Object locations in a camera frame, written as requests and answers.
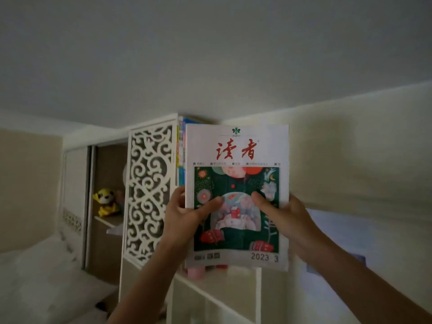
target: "stuffed animal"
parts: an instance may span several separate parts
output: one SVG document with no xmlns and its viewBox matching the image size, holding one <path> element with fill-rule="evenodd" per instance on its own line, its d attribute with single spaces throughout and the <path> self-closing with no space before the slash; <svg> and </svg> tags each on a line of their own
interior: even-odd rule
<svg viewBox="0 0 432 324">
<path fill-rule="evenodd" d="M 119 206 L 114 201 L 114 191 L 111 189 L 101 189 L 93 195 L 93 199 L 101 204 L 99 217 L 108 216 L 120 211 Z"/>
</svg>

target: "bedding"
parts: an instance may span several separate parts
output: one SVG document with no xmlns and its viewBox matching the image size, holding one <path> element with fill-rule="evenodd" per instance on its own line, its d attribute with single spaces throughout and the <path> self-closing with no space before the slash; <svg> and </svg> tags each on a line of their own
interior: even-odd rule
<svg viewBox="0 0 432 324">
<path fill-rule="evenodd" d="M 59 236 L 0 256 L 0 323 L 66 324 L 117 287 L 79 268 Z"/>
</svg>

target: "white carved panel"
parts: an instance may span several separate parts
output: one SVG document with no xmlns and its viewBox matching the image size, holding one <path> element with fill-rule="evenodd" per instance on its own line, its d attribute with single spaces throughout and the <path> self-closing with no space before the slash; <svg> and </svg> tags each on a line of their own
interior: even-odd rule
<svg viewBox="0 0 432 324">
<path fill-rule="evenodd" d="M 165 207 L 175 175 L 176 121 L 129 134 L 124 257 L 142 267 L 163 230 Z"/>
</svg>

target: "magazine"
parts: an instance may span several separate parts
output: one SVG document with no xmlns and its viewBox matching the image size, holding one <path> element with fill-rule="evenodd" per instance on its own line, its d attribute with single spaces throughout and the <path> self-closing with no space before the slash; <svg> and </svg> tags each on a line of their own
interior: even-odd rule
<svg viewBox="0 0 432 324">
<path fill-rule="evenodd" d="M 288 239 L 253 203 L 289 200 L 288 126 L 186 125 L 186 207 L 222 196 L 195 233 L 187 267 L 239 265 L 288 270 Z"/>
</svg>

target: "shelf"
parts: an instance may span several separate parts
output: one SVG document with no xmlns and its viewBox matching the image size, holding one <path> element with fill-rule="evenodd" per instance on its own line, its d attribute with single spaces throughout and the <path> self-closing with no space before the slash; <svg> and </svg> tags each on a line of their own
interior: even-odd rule
<svg viewBox="0 0 432 324">
<path fill-rule="evenodd" d="M 105 217 L 94 216 L 93 218 L 100 221 L 101 223 L 104 223 L 106 226 L 111 228 L 119 226 L 121 223 L 123 223 L 123 215 L 121 214 L 105 216 Z"/>
<path fill-rule="evenodd" d="M 255 323 L 256 271 L 229 266 L 227 270 L 213 269 L 202 280 L 192 280 L 182 272 L 175 278 L 224 310 Z"/>
</svg>

